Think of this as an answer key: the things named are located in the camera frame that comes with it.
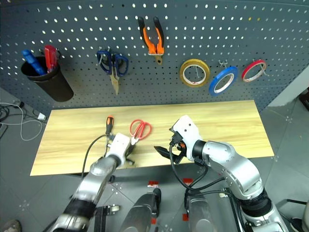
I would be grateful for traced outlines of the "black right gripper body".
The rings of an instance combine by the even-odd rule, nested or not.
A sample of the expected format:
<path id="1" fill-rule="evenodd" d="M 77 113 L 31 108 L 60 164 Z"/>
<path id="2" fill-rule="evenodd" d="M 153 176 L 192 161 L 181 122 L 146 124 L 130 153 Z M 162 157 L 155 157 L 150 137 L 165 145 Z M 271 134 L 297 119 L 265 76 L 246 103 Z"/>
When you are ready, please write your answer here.
<path id="1" fill-rule="evenodd" d="M 179 132 L 170 129 L 173 132 L 173 135 L 170 139 L 170 145 L 176 147 L 180 151 L 180 156 L 186 157 L 187 147 L 183 141 L 183 137 Z"/>

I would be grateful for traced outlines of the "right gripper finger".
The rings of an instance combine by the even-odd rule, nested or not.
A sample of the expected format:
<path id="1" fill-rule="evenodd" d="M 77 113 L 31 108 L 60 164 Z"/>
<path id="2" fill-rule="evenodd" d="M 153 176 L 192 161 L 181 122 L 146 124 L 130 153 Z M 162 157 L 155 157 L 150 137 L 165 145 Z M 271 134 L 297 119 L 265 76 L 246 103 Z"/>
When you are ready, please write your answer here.
<path id="1" fill-rule="evenodd" d="M 163 157 L 170 159 L 169 151 L 161 146 L 154 146 L 154 149 Z"/>
<path id="2" fill-rule="evenodd" d="M 183 156 L 172 155 L 172 156 L 168 156 L 168 158 L 170 159 L 171 165 L 173 165 L 173 164 L 179 164 L 182 161 Z"/>

